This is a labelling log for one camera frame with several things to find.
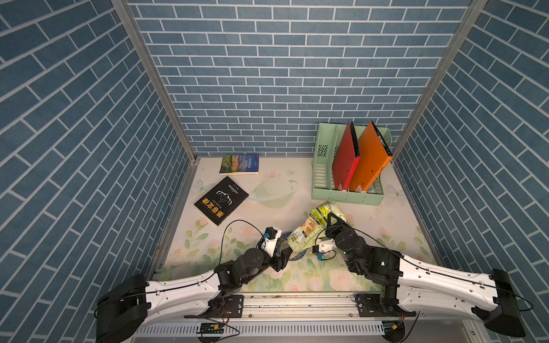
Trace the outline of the blue patterned ceramic bowl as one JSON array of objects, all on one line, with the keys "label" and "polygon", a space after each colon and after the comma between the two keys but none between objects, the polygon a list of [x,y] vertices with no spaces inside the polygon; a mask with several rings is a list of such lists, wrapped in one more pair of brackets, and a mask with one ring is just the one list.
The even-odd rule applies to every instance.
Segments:
[{"label": "blue patterned ceramic bowl", "polygon": [[303,250],[300,252],[294,251],[290,245],[289,245],[289,237],[291,233],[290,232],[283,232],[281,238],[277,242],[277,248],[281,251],[281,254],[283,257],[287,257],[287,260],[289,262],[295,262],[303,258],[307,252],[307,250]]}]

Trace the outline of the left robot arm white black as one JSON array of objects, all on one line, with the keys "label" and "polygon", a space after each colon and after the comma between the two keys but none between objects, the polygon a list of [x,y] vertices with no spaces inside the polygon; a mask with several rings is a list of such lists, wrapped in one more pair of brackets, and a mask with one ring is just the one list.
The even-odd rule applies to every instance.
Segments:
[{"label": "left robot arm white black", "polygon": [[134,275],[97,301],[96,341],[123,342],[142,327],[176,317],[222,316],[227,297],[269,268],[277,272],[286,268],[292,253],[287,245],[253,247],[214,270],[168,282]]}]

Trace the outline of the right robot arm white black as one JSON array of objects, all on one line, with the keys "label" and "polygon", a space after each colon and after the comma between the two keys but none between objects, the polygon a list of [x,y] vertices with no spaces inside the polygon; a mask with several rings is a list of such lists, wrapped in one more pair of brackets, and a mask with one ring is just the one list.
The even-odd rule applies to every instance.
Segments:
[{"label": "right robot arm white black", "polygon": [[509,274],[462,272],[428,264],[382,245],[337,220],[325,230],[351,273],[381,285],[379,311],[388,317],[419,312],[450,314],[483,323],[497,334],[523,338],[518,295]]}]

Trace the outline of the green oats bag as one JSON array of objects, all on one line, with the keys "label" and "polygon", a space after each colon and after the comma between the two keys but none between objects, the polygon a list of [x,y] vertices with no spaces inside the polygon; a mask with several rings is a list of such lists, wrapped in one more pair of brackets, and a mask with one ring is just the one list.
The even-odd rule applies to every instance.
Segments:
[{"label": "green oats bag", "polygon": [[329,218],[330,213],[347,221],[347,217],[343,210],[341,210],[336,203],[322,203],[314,208],[306,220],[298,228],[293,230],[287,238],[288,245],[292,248],[294,253],[305,251],[314,245],[317,237],[320,238],[325,236],[325,234],[321,234],[320,232],[325,230],[328,224],[332,222]]}]

